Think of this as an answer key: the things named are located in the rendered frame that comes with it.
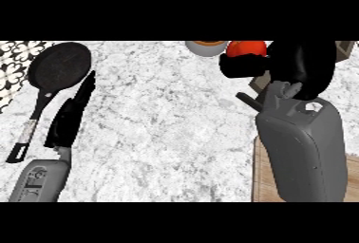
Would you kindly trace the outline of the grey bowl with orange rim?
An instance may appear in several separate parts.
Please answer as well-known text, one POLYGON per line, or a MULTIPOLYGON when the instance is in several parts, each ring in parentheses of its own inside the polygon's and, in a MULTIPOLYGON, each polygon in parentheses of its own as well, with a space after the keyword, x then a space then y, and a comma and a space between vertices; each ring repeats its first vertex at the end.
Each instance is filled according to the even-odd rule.
POLYGON ((185 45, 194 54, 213 57, 225 51, 228 41, 186 41, 185 45))

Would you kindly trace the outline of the black frying pan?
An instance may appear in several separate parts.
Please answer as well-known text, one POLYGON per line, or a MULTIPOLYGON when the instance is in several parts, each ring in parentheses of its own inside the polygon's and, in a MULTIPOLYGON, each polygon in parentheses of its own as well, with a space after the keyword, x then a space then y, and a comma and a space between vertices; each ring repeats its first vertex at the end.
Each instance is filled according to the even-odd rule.
POLYGON ((40 92, 36 109, 28 122, 25 122, 24 131, 6 159, 7 163, 24 161, 43 109, 59 91, 80 83, 90 67, 92 52, 84 45, 75 42, 49 47, 30 64, 28 81, 40 92))

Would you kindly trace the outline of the red tomato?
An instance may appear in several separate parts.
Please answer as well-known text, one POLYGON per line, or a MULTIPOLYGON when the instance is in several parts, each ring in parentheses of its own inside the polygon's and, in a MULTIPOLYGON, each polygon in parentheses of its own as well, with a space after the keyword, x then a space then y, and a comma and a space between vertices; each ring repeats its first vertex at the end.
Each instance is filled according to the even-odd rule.
POLYGON ((226 49, 229 57, 236 57, 245 54, 266 55, 265 41, 231 41, 226 49))

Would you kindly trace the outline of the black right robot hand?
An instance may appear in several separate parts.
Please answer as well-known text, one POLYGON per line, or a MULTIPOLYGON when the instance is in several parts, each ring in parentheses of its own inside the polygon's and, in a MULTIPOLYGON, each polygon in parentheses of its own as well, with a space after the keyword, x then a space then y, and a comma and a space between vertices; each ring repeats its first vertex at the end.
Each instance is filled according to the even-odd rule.
POLYGON ((328 87, 335 70, 337 45, 333 40, 276 40, 268 47, 268 56, 222 54, 219 66, 228 78, 260 77, 269 71, 270 81, 301 83, 294 98, 313 100, 328 87))

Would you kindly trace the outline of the wooden cutting board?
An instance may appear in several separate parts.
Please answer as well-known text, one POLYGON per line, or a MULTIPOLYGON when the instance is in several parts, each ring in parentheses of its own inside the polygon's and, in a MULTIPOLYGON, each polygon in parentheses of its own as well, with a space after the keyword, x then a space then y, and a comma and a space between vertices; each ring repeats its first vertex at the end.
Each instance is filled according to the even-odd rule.
MULTIPOLYGON (((279 198, 269 157, 260 138, 254 139, 253 202, 282 202, 279 198)), ((359 202, 359 157, 346 156, 347 187, 344 202, 359 202)))

